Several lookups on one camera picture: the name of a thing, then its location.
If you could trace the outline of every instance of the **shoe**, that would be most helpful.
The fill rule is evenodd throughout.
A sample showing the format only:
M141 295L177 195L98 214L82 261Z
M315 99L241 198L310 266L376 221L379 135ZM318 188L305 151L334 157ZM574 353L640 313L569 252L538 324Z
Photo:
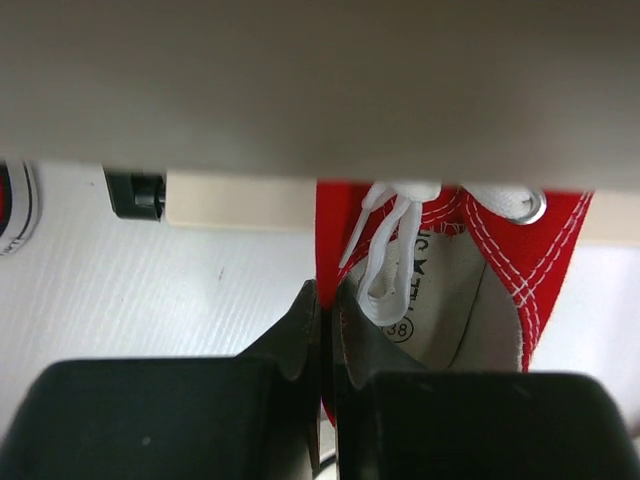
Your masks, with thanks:
M0 256L10 255L29 239L38 221L33 172L21 161L0 161Z
M592 194L319 183L319 301L363 313L428 368L526 371Z

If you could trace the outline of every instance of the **white shoelace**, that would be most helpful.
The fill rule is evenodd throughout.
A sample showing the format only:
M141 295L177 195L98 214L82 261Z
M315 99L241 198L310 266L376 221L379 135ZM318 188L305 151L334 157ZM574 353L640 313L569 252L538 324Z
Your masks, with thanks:
M541 191L519 187L465 185L464 188L487 210L514 223L537 221L546 208ZM362 201L362 212L340 262L344 268L362 235L369 214L397 196L391 212L385 216L371 238L367 266L358 284L356 298L362 312L380 327L394 325L407 313L410 301L411 277L415 241L422 223L422 204L440 195L440 183L374 183ZM385 261L387 244L398 229L398 269L393 290L374 297L369 293L374 279Z

